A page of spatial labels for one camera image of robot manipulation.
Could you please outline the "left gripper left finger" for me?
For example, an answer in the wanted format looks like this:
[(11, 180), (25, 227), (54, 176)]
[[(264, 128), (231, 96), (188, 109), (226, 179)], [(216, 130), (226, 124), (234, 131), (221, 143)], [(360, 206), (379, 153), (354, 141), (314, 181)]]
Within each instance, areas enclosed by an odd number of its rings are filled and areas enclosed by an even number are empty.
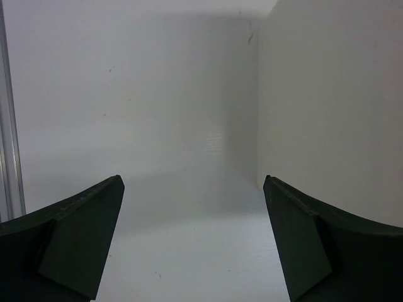
[(122, 206), (115, 175), (1, 224), (1, 301), (94, 301)]

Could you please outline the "white drawer cabinet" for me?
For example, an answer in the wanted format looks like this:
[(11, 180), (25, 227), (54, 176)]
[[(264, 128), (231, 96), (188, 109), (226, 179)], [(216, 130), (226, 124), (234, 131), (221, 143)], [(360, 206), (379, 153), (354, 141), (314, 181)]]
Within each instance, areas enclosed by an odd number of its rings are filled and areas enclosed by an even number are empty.
[(278, 1), (258, 31), (257, 183), (402, 225), (402, 2)]

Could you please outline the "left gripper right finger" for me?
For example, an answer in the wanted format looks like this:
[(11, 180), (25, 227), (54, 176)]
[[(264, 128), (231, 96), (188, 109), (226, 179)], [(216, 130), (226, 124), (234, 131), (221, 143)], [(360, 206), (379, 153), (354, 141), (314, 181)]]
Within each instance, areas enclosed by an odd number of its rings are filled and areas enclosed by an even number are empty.
[(291, 301), (402, 301), (402, 229), (267, 176), (266, 206)]

